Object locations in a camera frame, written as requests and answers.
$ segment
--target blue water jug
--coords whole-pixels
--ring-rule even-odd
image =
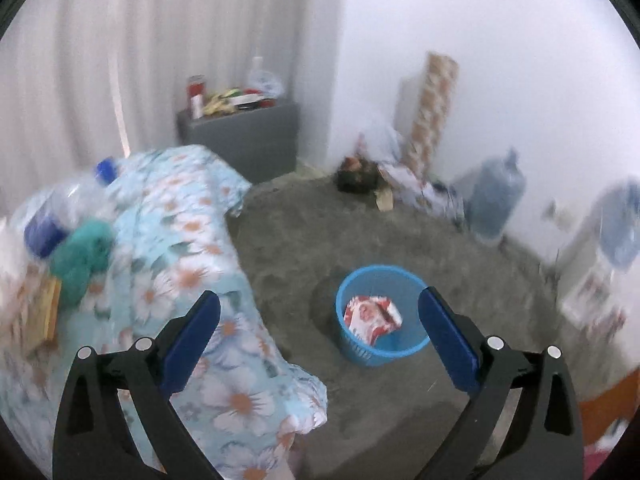
[[[527,187],[517,163],[518,153],[512,148],[506,158],[492,158],[482,165],[465,216],[474,237],[484,244],[500,242],[507,220]]]
[[[627,270],[640,252],[640,184],[615,190],[602,207],[600,249],[618,270]]]

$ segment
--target blue trash bin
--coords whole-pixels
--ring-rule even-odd
[[[394,266],[369,266],[352,272],[342,282],[335,298],[340,324],[340,348],[351,361],[380,366],[421,350],[429,343],[418,317],[418,297],[427,285],[410,272]],[[386,296],[398,308],[402,327],[376,341],[375,348],[356,338],[344,323],[344,311],[354,296]]]

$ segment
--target gray nightstand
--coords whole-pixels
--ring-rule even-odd
[[[295,171],[299,125],[298,105],[284,100],[226,117],[177,117],[181,143],[206,146],[252,184]]]

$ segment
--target white screw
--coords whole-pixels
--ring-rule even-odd
[[[498,336],[492,335],[486,342],[494,350],[502,350],[504,348],[504,341]]]
[[[546,353],[548,353],[553,359],[559,359],[562,355],[562,352],[557,346],[550,346],[546,349]]]
[[[143,337],[136,341],[136,350],[144,352],[145,350],[149,350],[152,344],[153,341],[151,341],[151,339],[149,339],[148,337]]]
[[[78,357],[80,359],[87,359],[91,355],[91,348],[89,346],[83,346],[78,350]]]

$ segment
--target green cloth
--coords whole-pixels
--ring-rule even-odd
[[[61,307],[80,304],[91,276],[109,268],[112,247],[111,226],[95,219],[82,224],[56,247],[51,255],[49,271],[62,282]]]

